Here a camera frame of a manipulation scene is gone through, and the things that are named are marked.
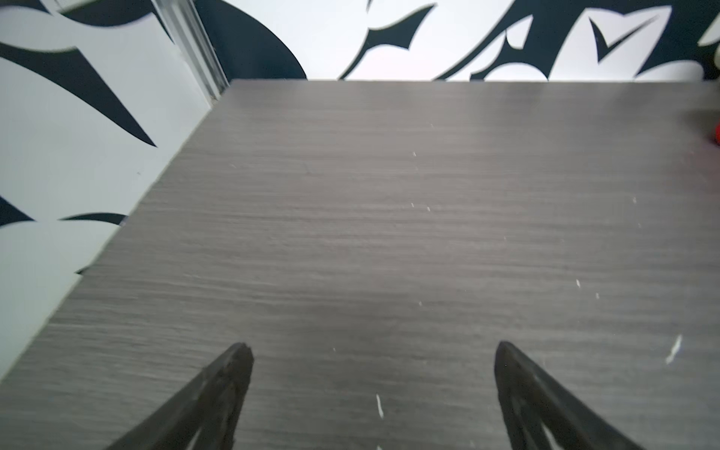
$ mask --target white wall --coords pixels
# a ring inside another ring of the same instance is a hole
[[[80,50],[155,146],[0,58],[0,197],[34,220],[0,225],[0,377],[119,228],[60,219],[130,214],[210,109],[154,14],[93,27],[53,5],[47,2],[49,12],[0,7],[0,44],[34,53]]]
[[[253,17],[308,79],[700,81],[720,67],[716,1],[197,1]],[[222,35],[206,27],[211,38]]]

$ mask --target wood grain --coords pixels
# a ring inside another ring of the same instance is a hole
[[[236,81],[0,385],[0,448],[99,449],[244,341],[238,448],[508,449],[501,339],[649,449],[720,448],[719,101]]]

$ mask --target white speck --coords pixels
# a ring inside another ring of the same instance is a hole
[[[381,419],[384,419],[385,414],[382,412],[382,404],[380,403],[380,396],[378,394],[375,394],[375,398],[377,398],[377,413],[380,414]]]
[[[665,363],[670,364],[675,360],[675,355],[678,354],[680,351],[680,344],[683,343],[683,335],[678,334],[678,337],[675,339],[675,343],[672,345],[672,348],[670,349],[670,354],[667,355],[667,358],[665,358]]]

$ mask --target black and white patterned wall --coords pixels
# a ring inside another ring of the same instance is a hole
[[[699,81],[720,0],[197,0],[228,78]]]
[[[210,109],[151,0],[72,3],[0,0],[0,377]]]

